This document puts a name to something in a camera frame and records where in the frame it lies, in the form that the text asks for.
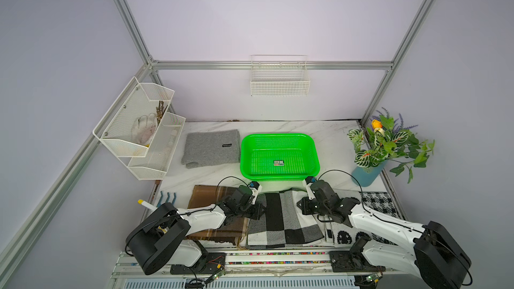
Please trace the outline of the brown plaid scarf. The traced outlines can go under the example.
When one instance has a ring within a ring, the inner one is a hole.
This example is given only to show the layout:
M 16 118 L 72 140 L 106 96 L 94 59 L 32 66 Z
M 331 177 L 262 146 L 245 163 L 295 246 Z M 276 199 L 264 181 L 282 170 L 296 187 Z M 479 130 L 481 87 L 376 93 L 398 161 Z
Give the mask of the brown plaid scarf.
M 246 231 L 245 218 L 225 218 L 222 221 L 223 210 L 214 208 L 228 196 L 236 191 L 235 187 L 216 187 L 214 185 L 196 185 L 188 204 L 188 209 L 198 211 L 210 209 L 210 211 L 199 212 L 199 225 L 195 224 L 191 230 L 196 232 L 188 235 L 191 240 L 210 242 L 209 246 L 235 247 L 239 244 Z

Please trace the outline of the smiley face scarf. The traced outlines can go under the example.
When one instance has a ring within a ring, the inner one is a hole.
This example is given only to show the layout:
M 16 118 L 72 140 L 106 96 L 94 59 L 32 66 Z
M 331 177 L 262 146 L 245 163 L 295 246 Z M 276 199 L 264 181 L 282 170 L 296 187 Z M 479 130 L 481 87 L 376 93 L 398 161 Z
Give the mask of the smiley face scarf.
M 360 200 L 361 203 L 355 206 L 355 209 L 362 209 L 362 206 L 365 206 L 369 210 L 380 212 L 382 215 L 390 215 L 394 218 L 400 217 L 392 198 L 386 192 L 358 192 L 338 189 L 335 192 L 341 199 L 351 197 Z M 368 222 L 357 222 L 356 224 L 352 222 L 352 227 L 350 227 L 343 223 L 336 223 L 333 221 L 333 218 L 322 215 L 317 223 L 325 236 L 324 241 L 328 246 L 352 246 L 363 236 L 383 244 L 396 245 L 388 238 L 377 234 L 377 227 L 371 227 Z

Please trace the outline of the black white checked scarf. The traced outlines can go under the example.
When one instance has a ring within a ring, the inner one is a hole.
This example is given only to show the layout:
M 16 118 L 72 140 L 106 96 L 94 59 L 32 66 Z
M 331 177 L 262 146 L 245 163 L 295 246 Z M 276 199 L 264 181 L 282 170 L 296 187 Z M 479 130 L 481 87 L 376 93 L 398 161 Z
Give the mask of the black white checked scarf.
M 324 233 L 317 220 L 297 207 L 306 196 L 307 192 L 297 189 L 260 194 L 256 202 L 265 207 L 265 213 L 258 220 L 250 220 L 246 247 L 266 250 L 319 243 Z

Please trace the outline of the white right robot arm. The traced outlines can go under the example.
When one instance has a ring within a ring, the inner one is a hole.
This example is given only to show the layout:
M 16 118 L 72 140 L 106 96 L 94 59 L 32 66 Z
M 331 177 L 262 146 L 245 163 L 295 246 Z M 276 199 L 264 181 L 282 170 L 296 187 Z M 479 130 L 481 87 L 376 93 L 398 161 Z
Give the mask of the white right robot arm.
M 375 234 L 359 239 L 349 251 L 350 260 L 365 266 L 391 268 L 422 279 L 430 288 L 470 286 L 471 259 L 440 223 L 414 223 L 383 214 L 352 197 L 341 198 L 324 180 L 312 176 L 303 182 L 307 196 L 298 207 L 305 215 L 324 215 L 329 222 Z

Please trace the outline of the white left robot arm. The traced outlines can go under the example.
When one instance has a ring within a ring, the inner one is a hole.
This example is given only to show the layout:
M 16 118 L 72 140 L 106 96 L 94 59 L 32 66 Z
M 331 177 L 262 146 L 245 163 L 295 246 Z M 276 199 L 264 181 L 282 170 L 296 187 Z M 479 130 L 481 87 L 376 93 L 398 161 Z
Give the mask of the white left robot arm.
M 125 240 L 126 253 L 134 257 L 146 275 L 171 265 L 171 273 L 200 274 L 208 269 L 209 253 L 191 234 L 217 230 L 235 218 L 258 220 L 265 206 L 256 201 L 262 187 L 252 181 L 210 206 L 184 210 L 172 203 L 152 206 L 152 213 Z

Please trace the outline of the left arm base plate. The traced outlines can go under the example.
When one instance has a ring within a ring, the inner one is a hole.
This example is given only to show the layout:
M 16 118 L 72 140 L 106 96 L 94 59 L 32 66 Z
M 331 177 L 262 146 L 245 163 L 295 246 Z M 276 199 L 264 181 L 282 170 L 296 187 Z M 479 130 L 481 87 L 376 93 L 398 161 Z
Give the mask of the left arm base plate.
M 172 264 L 170 274 L 172 275 L 212 275 L 222 269 L 225 265 L 226 253 L 208 252 L 191 267 L 179 264 Z

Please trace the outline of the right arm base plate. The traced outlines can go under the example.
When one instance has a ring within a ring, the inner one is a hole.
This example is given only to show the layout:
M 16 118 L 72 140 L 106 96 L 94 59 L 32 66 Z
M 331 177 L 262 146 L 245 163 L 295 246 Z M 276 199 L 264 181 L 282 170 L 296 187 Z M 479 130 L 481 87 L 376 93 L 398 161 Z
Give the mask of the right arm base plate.
M 350 251 L 331 251 L 329 259 L 333 272 L 384 272 L 383 266 L 371 265 L 362 254 Z

